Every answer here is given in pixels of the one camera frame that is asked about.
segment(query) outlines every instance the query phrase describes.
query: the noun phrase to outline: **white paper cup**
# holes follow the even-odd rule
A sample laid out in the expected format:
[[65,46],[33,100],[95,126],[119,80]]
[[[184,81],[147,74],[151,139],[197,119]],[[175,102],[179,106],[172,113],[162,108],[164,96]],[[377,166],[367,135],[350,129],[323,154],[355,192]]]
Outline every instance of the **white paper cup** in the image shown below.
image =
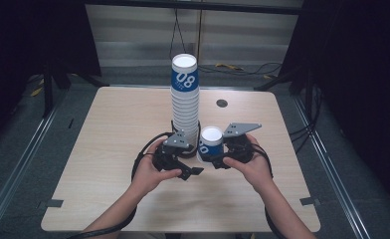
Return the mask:
[[173,115],[182,119],[194,118],[198,116],[198,108],[192,108],[190,111],[182,111],[182,108],[176,109],[173,107]]
[[171,93],[178,98],[191,98],[199,92],[198,66],[194,56],[180,54],[172,60]]
[[198,161],[200,161],[201,163],[203,163],[205,165],[214,166],[214,164],[212,162],[206,162],[202,159],[201,155],[199,154],[199,150],[196,151],[196,158],[198,159]]
[[185,137],[189,144],[196,147],[198,145],[198,125],[193,131],[185,131]]
[[192,103],[178,103],[178,102],[172,102],[173,106],[176,109],[182,109],[182,111],[189,112],[191,109],[198,109],[199,102],[192,102]]
[[198,133],[198,122],[193,123],[192,125],[182,125],[179,124],[177,121],[173,121],[173,126],[178,130],[185,131],[185,136],[186,133],[188,133],[188,135],[193,135]]
[[192,118],[181,118],[179,116],[173,116],[173,120],[179,122],[180,124],[193,125],[198,122],[198,116]]
[[186,130],[193,130],[195,127],[198,126],[198,121],[194,120],[192,122],[181,122],[178,119],[175,119],[173,121],[173,125],[174,125],[174,127],[179,128],[179,129],[184,129],[185,131]]
[[182,105],[182,106],[198,105],[199,98],[193,98],[190,100],[178,100],[178,99],[172,98],[171,102],[176,106],[177,105]]
[[193,91],[190,92],[179,92],[178,90],[171,87],[170,93],[172,97],[175,99],[180,99],[180,100],[193,99],[199,96],[199,87],[195,88]]
[[199,139],[198,154],[201,159],[203,156],[214,156],[222,154],[223,147],[223,133],[215,126],[207,126],[201,130]]

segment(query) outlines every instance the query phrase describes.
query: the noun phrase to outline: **black cable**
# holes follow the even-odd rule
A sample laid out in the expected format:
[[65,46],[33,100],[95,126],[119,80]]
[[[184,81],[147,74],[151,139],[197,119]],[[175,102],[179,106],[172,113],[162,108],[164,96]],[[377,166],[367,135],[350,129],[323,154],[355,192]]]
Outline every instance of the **black cable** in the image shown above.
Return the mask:
[[[260,73],[260,70],[269,65],[277,65],[274,69],[267,71],[267,72],[262,72]],[[258,69],[256,69],[254,72],[246,72],[246,71],[239,71],[239,72],[234,72],[234,71],[222,71],[222,70],[217,70],[217,69],[211,69],[203,66],[198,66],[198,70],[203,72],[203,73],[224,73],[224,74],[229,74],[233,76],[251,76],[251,75],[264,75],[264,74],[270,74],[278,70],[282,66],[281,63],[265,63],[260,65]]]
[[179,31],[179,35],[180,35],[180,41],[182,43],[182,48],[183,48],[183,52],[186,53],[186,47],[185,47],[185,42],[183,41],[183,36],[182,36],[182,31],[180,30],[180,24],[179,24],[179,19],[177,17],[177,9],[174,9],[174,27],[173,27],[173,35],[171,37],[171,43],[170,43],[170,49],[169,49],[169,59],[170,61],[172,60],[172,57],[171,57],[171,51],[173,49],[173,43],[174,43],[174,34],[176,32],[176,27]]
[[[142,149],[142,151],[138,154],[138,157],[136,158],[135,163],[133,164],[132,174],[131,174],[130,180],[133,180],[135,172],[138,169],[139,163],[142,160],[142,158],[145,156],[144,152],[146,151],[146,149],[150,145],[152,145],[156,140],[158,140],[159,138],[161,138],[163,136],[171,136],[172,134],[173,134],[172,132],[161,133],[161,134],[157,135],[156,137],[154,137],[152,140],[149,141],[148,144],[145,145],[145,147]],[[133,220],[133,217],[135,216],[135,213],[136,213],[136,208],[137,208],[137,206],[133,209],[133,211],[130,213],[130,215],[127,216],[126,219],[124,219],[122,222],[120,222],[114,226],[103,228],[100,230],[90,231],[90,232],[83,232],[83,233],[68,237],[67,239],[90,238],[90,237],[105,235],[105,234],[109,234],[109,233],[113,233],[115,231],[121,230],[123,227],[127,226]]]
[[[171,38],[170,49],[169,49],[169,59],[170,59],[170,61],[172,60],[171,52],[172,52],[172,49],[173,49],[174,35],[175,35],[175,32],[176,32],[176,27],[177,27],[177,30],[178,30],[179,35],[180,35],[180,41],[181,41],[181,43],[182,43],[183,51],[184,51],[185,54],[187,53],[187,52],[186,52],[186,47],[185,47],[185,42],[183,41],[182,31],[180,30],[179,18],[177,17],[177,9],[174,9],[174,16],[175,16],[175,21],[174,21],[174,27],[173,27],[173,35],[172,35],[172,38]],[[270,71],[260,73],[260,70],[261,70],[264,66],[268,66],[268,65],[277,65],[277,66],[276,66],[274,69],[270,70]],[[282,66],[281,63],[265,63],[265,64],[262,64],[262,65],[261,65],[256,71],[254,71],[254,72],[246,72],[246,71],[241,71],[241,72],[221,71],[221,70],[211,69],[211,68],[207,68],[207,67],[203,67],[203,66],[198,66],[198,70],[201,71],[201,72],[203,72],[203,73],[224,73],[224,74],[229,74],[229,75],[234,75],[234,76],[249,76],[249,75],[264,75],[264,74],[270,74],[270,73],[273,73],[273,72],[275,72],[276,70],[278,70],[281,66]]]
[[[270,158],[269,156],[267,155],[266,151],[260,147],[259,145],[257,144],[254,144],[254,143],[251,143],[252,146],[255,146],[255,147],[258,147],[260,150],[256,149],[256,148],[253,148],[253,151],[259,153],[261,156],[263,156],[265,159],[266,159],[266,162],[267,164],[269,165],[269,169],[270,169],[270,175],[272,178],[274,178],[273,176],[273,170],[272,170],[272,165],[270,163]],[[266,219],[267,219],[267,223],[269,224],[270,226],[270,229],[272,230],[272,232],[280,239],[285,239],[286,237],[283,235],[283,233],[277,228],[276,224],[274,224],[273,222],[273,219],[271,218],[269,212],[267,211],[267,208],[264,206],[264,212],[266,214]]]
[[321,109],[321,105],[322,105],[322,93],[321,93],[321,91],[320,91],[320,89],[318,87],[315,87],[314,101],[315,101],[315,106],[316,106],[315,116],[313,117],[312,121],[306,127],[304,127],[304,129],[306,129],[306,131],[301,136],[298,136],[297,138],[292,140],[292,142],[295,142],[298,139],[300,139],[300,138],[302,138],[303,136],[306,135],[306,138],[302,141],[302,143],[297,148],[295,153],[299,153],[300,152],[300,150],[306,144],[307,140],[310,138],[310,136],[315,131],[316,123],[318,121],[318,117],[319,117],[319,113],[320,113],[320,109]]
[[305,129],[308,129],[311,126],[312,126],[312,123],[308,123],[307,126],[301,128],[301,129],[298,129],[296,131],[290,132],[289,135],[295,135],[295,134],[298,134],[300,132],[303,132]]

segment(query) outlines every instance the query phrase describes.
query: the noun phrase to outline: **wooden table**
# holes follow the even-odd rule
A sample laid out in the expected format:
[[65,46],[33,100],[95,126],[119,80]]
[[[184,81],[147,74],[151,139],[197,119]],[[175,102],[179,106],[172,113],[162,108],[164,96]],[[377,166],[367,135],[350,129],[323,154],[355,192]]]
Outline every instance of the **wooden table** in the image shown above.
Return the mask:
[[[218,100],[228,105],[220,108]],[[64,203],[47,209],[42,228],[81,231],[99,217],[129,186],[141,149],[156,135],[171,131],[171,119],[169,89],[99,89],[53,195]],[[230,122],[261,123],[251,134],[271,159],[274,181],[306,226],[319,230],[313,205],[299,201],[309,192],[273,94],[201,90],[199,119],[202,127],[222,130]],[[187,181],[173,178],[160,183],[142,199],[123,231],[271,231],[263,201],[239,171],[214,169],[196,156],[180,160],[205,170]]]

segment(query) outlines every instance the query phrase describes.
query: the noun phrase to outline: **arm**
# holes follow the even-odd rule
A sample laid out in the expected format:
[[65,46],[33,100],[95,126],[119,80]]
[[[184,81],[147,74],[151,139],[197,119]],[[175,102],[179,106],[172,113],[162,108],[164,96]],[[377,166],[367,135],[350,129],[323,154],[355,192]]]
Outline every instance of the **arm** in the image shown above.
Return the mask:
[[[249,134],[247,137],[251,143],[259,145],[254,137]],[[267,162],[259,153],[255,152],[248,163],[230,157],[225,157],[223,161],[244,174],[247,181],[260,194],[274,224],[285,237],[315,238],[273,182]]]
[[[152,155],[149,153],[154,153],[161,143],[163,143],[163,140],[158,140],[149,147],[147,155],[139,163],[127,190],[84,232],[99,230],[120,223],[130,215],[142,198],[156,188],[161,181],[176,177],[182,173],[180,169],[159,172],[154,167]],[[119,231],[116,231],[96,238],[116,238],[118,234]]]

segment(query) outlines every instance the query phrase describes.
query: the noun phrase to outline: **white wall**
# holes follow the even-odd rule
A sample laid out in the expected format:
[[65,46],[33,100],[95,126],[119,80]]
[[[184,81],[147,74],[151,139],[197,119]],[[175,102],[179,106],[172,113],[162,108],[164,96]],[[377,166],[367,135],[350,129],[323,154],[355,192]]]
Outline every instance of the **white wall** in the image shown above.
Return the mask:
[[[300,7],[301,0],[214,0],[211,2]],[[88,5],[100,64],[169,65],[174,10]],[[282,62],[297,16],[178,10],[188,53],[199,64]],[[183,53],[176,29],[172,56]]]

